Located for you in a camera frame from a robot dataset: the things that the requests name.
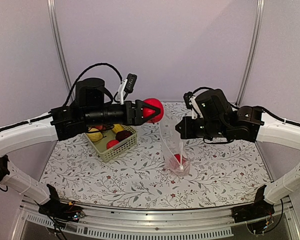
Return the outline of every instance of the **robotic arm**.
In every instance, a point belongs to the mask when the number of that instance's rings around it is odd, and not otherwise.
[[[161,113],[161,109],[141,100],[124,101],[132,92],[137,76],[129,74],[122,81],[118,94],[119,103],[100,78],[87,78],[75,85],[75,100],[36,118],[0,128],[0,184],[15,189],[40,205],[39,212],[62,221],[78,221],[84,216],[82,208],[73,202],[60,202],[56,189],[31,178],[18,169],[6,154],[43,142],[62,141],[87,133],[97,125],[123,124],[139,126]],[[110,98],[105,103],[105,95]],[[143,116],[143,108],[150,114]]]
[[[202,89],[206,91],[194,95]],[[233,140],[260,141],[300,150],[300,123],[282,119],[264,107],[237,108],[227,101],[222,90],[206,87],[186,93],[184,101],[192,109],[192,116],[183,117],[175,127],[182,139],[226,138],[217,144]],[[236,222],[243,222],[273,214],[274,204],[299,188],[300,162],[278,180],[261,186],[252,204],[234,207],[232,216]]]

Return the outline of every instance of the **table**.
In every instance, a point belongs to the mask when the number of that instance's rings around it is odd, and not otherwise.
[[[189,113],[184,103],[165,105],[177,119]],[[158,124],[136,127],[138,144],[104,163],[82,134],[58,142],[41,182],[63,199],[142,209],[219,207],[253,201],[257,188],[270,181],[254,143],[205,144],[188,140],[190,174],[178,177],[165,167]]]

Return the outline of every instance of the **yellow fruit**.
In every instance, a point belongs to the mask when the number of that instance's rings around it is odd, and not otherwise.
[[[120,124],[115,124],[114,127],[112,128],[112,131],[117,134],[118,132],[121,132],[125,130]]]
[[[94,127],[89,129],[89,132],[94,132],[94,131],[98,131],[98,129],[96,129]],[[87,133],[86,135],[91,140],[91,142],[97,142],[104,137],[101,132]]]

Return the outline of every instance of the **plastic bag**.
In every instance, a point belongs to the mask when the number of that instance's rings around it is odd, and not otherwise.
[[[184,142],[175,127],[178,124],[176,117],[165,106],[164,116],[159,122],[162,154],[165,164],[178,176],[186,176],[190,171],[190,162],[184,152]]]

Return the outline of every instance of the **floral pattern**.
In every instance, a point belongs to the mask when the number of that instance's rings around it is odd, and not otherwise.
[[[183,103],[165,103],[180,120]],[[206,144],[187,140],[190,173],[179,177],[166,167],[159,125],[136,127],[138,144],[103,162],[82,134],[58,142],[41,181],[61,198],[127,208],[205,208],[253,201],[258,187],[270,181],[254,143]]]

